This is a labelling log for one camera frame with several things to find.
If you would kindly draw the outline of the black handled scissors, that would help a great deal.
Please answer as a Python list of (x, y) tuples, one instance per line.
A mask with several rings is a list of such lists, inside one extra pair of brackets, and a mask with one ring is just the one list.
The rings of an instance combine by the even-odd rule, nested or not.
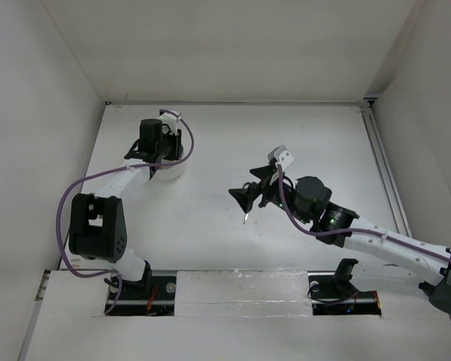
[(244, 184), (243, 190), (244, 194), (247, 196), (247, 200), (245, 201), (246, 206), (244, 211), (244, 222), (243, 222), (243, 224), (245, 225), (248, 220), (249, 213), (253, 208), (253, 203), (258, 196), (258, 184), (256, 182)]

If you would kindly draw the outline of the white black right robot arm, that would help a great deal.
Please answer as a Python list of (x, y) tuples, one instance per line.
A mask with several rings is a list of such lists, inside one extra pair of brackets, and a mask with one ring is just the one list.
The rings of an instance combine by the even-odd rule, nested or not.
[(405, 269), (412, 287), (436, 309), (451, 315), (451, 247), (381, 229), (331, 202), (332, 191), (317, 177), (302, 177), (293, 183), (279, 165), (254, 168), (251, 174), (260, 181), (229, 190), (245, 213), (260, 199), (259, 207), (277, 206), (297, 230), (323, 244), (366, 253)]

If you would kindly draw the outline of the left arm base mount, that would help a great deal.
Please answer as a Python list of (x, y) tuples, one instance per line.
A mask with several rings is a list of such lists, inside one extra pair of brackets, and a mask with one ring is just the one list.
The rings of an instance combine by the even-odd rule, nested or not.
[(152, 273), (150, 290), (123, 283), (118, 301), (106, 313), (113, 317), (169, 317), (174, 316), (177, 274)]

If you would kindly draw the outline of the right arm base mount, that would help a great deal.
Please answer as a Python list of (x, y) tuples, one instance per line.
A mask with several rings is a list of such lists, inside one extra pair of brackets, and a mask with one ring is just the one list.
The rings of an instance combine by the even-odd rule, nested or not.
[(334, 271), (307, 273), (313, 316), (382, 315), (377, 292), (359, 291), (351, 283), (358, 263), (357, 259), (342, 259)]

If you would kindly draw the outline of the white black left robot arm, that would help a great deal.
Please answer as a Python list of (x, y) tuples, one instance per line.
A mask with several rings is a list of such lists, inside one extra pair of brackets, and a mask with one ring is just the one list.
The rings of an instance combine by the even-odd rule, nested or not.
[(184, 173), (181, 117), (161, 111), (142, 120), (138, 139), (124, 156), (119, 171), (91, 193), (78, 193), (71, 203), (69, 252), (88, 260), (108, 262), (136, 298), (152, 291), (150, 265), (128, 246), (123, 203), (145, 183), (156, 178), (172, 181)]

